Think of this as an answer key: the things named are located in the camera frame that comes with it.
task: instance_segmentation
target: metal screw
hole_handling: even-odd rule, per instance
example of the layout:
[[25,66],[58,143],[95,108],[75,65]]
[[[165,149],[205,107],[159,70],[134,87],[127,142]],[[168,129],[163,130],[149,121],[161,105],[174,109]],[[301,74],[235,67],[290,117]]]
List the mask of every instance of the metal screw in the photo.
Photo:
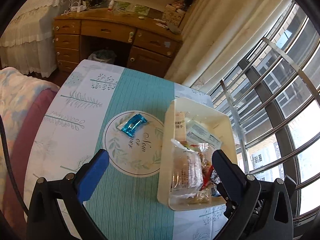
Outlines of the metal screw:
[[37,179],[37,183],[41,184],[42,182],[44,182],[44,177],[40,177],[39,179]]
[[66,175],[66,179],[67,180],[71,180],[71,179],[73,179],[75,177],[75,174],[74,173],[68,173],[67,175]]
[[253,176],[252,174],[248,174],[247,175],[247,179],[250,180],[250,181],[254,181],[255,176]]
[[277,179],[277,183],[278,183],[278,184],[283,184],[283,180],[280,179],[280,178],[278,178],[278,179]]

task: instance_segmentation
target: blue candy wrapper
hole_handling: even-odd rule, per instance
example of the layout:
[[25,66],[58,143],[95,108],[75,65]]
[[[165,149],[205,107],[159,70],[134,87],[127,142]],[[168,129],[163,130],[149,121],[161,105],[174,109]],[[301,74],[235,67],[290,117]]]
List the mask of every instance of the blue candy wrapper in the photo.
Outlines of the blue candy wrapper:
[[136,129],[141,124],[146,122],[148,121],[141,114],[136,114],[131,117],[124,125],[119,125],[118,128],[130,137],[133,137]]

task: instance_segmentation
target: wooden desk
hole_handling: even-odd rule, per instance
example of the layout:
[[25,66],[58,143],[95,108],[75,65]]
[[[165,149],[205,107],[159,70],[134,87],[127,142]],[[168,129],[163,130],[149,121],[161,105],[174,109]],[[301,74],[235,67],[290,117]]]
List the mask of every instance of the wooden desk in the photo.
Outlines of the wooden desk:
[[140,20],[138,16],[100,8],[56,17],[54,44],[59,69],[71,73],[93,51],[104,49],[103,38],[113,42],[109,49],[118,48],[115,52],[123,66],[164,77],[182,45],[182,37],[156,25],[151,18]]

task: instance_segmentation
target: floral blanket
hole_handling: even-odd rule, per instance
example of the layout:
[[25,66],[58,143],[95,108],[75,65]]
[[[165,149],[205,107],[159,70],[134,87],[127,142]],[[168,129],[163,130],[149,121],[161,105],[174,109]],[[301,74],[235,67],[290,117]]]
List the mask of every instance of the floral blanket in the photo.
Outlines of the floral blanket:
[[[41,91],[51,89],[58,91],[55,84],[41,79],[22,75],[15,68],[7,67],[0,70],[0,115],[9,148],[9,154],[21,129],[23,121]],[[2,144],[0,143],[0,208],[2,209],[3,194],[7,168],[4,161]]]

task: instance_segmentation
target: trash bag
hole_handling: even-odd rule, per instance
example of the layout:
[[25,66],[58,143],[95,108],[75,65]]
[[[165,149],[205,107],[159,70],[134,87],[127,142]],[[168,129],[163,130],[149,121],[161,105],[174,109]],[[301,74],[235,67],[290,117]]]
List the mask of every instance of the trash bag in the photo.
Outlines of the trash bag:
[[88,59],[113,64],[115,62],[116,56],[117,55],[112,50],[100,49],[98,51],[92,52]]

